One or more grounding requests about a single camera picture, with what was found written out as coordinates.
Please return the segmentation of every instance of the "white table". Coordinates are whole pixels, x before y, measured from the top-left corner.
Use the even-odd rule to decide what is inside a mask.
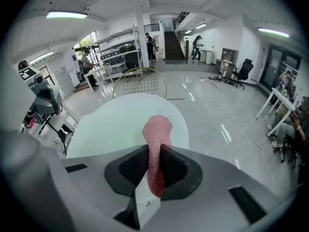
[[[67,158],[95,156],[146,141],[142,130],[153,115],[163,115],[173,124],[173,146],[189,148],[187,124],[169,101],[152,94],[130,94],[111,100],[81,118],[68,148]]]
[[[206,63],[206,56],[207,56],[207,50],[199,50],[201,52],[201,58],[200,61],[203,63]]]
[[[296,101],[294,102],[294,104],[292,104],[286,97],[284,97],[281,93],[279,93],[279,91],[277,91],[275,88],[272,88],[272,92],[270,96],[268,97],[267,101],[265,102],[261,110],[255,116],[255,118],[258,118],[261,115],[261,113],[266,108],[267,104],[270,102],[273,95],[277,96],[278,99],[276,103],[272,106],[268,114],[270,114],[270,112],[277,105],[279,100],[287,107],[288,111],[285,114],[285,116],[282,118],[282,120],[267,134],[267,137],[269,137],[276,129],[278,129],[278,127],[286,120],[286,118],[290,115],[290,113],[295,110],[295,104],[296,104]]]
[[[119,63],[119,64],[114,64],[114,65],[103,66],[103,67],[100,67],[100,68],[98,68],[98,69],[92,71],[91,73],[88,73],[88,74],[84,75],[84,77],[85,77],[85,79],[86,79],[86,81],[87,81],[87,83],[88,83],[88,85],[89,85],[91,91],[92,91],[93,93],[95,92],[95,91],[93,90],[93,88],[92,88],[90,82],[89,82],[88,76],[93,75],[93,77],[96,79],[97,83],[99,84],[100,88],[101,88],[102,91],[103,91],[103,86],[101,85],[101,82],[98,80],[98,77],[97,77],[96,75],[94,75],[94,74],[95,74],[95,73],[98,73],[99,76],[101,77],[101,79],[104,81],[105,79],[102,77],[100,71],[106,70],[106,71],[107,71],[108,78],[110,79],[111,82],[113,82],[113,79],[112,79],[113,76],[111,75],[111,70],[110,70],[110,69],[111,69],[111,68],[115,68],[115,67],[119,67],[119,66],[124,65],[124,64],[126,64],[126,63]]]

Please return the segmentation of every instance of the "black panel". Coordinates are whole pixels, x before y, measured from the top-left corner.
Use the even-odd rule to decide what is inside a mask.
[[[78,171],[84,168],[87,168],[85,164],[77,164],[77,165],[66,167],[66,170],[68,173],[72,173],[72,172],[75,172],[75,171]]]
[[[161,145],[160,163],[166,188],[161,195],[162,201],[184,199],[202,181],[200,165],[165,145]]]
[[[126,224],[127,226],[139,230],[140,222],[139,216],[136,208],[136,200],[135,197],[130,199],[130,202],[125,211],[120,212],[114,217],[115,220]]]
[[[119,166],[119,172],[136,187],[148,169],[148,149],[145,149]]]
[[[228,191],[251,224],[266,215],[262,207],[243,187],[231,188]]]
[[[136,155],[141,157],[143,162],[136,159]],[[148,145],[144,145],[143,147],[107,164],[104,170],[104,176],[114,192],[128,197],[134,197],[134,190],[145,175],[147,166]]]
[[[161,145],[160,168],[163,172],[165,190],[161,200],[184,199],[202,180],[201,167],[184,155]],[[104,171],[106,181],[119,194],[134,197],[135,188],[148,169],[148,146],[110,162]]]

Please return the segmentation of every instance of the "office chair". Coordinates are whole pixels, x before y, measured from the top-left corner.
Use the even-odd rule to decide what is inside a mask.
[[[245,89],[244,85],[242,84],[242,80],[244,81],[244,80],[248,79],[248,74],[252,70],[252,68],[253,68],[252,60],[246,58],[245,61],[242,64],[240,71],[239,72],[232,72],[237,77],[236,87],[239,84],[240,86],[243,87],[243,90]]]
[[[128,48],[128,52],[136,50],[136,47],[134,45],[130,45]],[[123,64],[121,67],[126,65],[127,69],[123,69],[122,73],[127,72],[130,69],[134,69],[138,67],[139,57],[137,52],[132,52],[125,55],[126,63]]]
[[[282,157],[283,159],[281,160],[281,163],[285,162],[285,154],[289,151],[291,153],[291,157],[288,160],[288,162],[292,162],[292,169],[296,167],[296,160],[299,156],[301,156],[301,151],[305,149],[305,144],[308,143],[308,138],[305,142],[300,142],[298,140],[294,140],[292,137],[286,135],[284,140],[283,140],[283,147],[282,147]],[[279,151],[280,148],[276,148],[274,150],[274,153]],[[304,159],[301,157],[301,163],[299,164],[298,167],[303,166],[304,164]]]

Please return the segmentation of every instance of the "white column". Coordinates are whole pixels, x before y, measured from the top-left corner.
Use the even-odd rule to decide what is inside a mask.
[[[137,29],[139,32],[141,59],[143,61],[143,67],[149,67],[143,13],[141,11],[140,6],[135,10],[135,16],[137,21]]]

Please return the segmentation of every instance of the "person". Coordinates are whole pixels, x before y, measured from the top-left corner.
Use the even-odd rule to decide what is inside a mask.
[[[284,83],[285,88],[287,89],[292,84],[292,73],[290,71],[287,71],[286,74],[282,73],[279,76],[279,80]]]
[[[155,61],[153,39],[150,37],[149,33],[145,33],[145,35],[147,40],[148,60],[150,61],[152,58],[152,61]]]
[[[195,53],[193,55],[192,61],[194,61],[197,54],[198,54],[198,61],[200,61],[200,59],[201,59],[201,53],[199,52],[200,47],[203,46],[203,44],[200,43],[201,39],[202,39],[202,37],[200,35],[198,35],[195,38],[195,40],[193,41],[193,49],[195,49]]]
[[[282,118],[277,114],[272,126],[267,125],[267,128],[271,130]],[[309,136],[309,97],[303,99],[301,106],[279,126],[277,139],[271,143],[273,148],[283,147],[283,139],[286,135],[301,141],[305,141]]]
[[[282,89],[289,89],[291,84],[292,84],[292,80],[293,80],[293,76],[292,76],[290,71],[287,71],[286,74],[282,73],[279,76],[279,82],[278,82],[276,89],[279,92],[281,92]],[[276,103],[277,99],[278,98],[274,95],[274,97],[270,100],[269,104],[274,105]]]
[[[92,68],[95,66],[95,64],[90,63],[89,59],[87,58],[87,56],[89,55],[89,51],[85,50],[84,51],[84,55],[82,56],[82,65],[83,65],[83,74],[86,75],[89,73],[90,70],[92,70]],[[90,85],[92,86],[92,88],[94,90],[97,89],[96,85],[96,81],[93,75],[88,76],[88,80],[90,82]]]

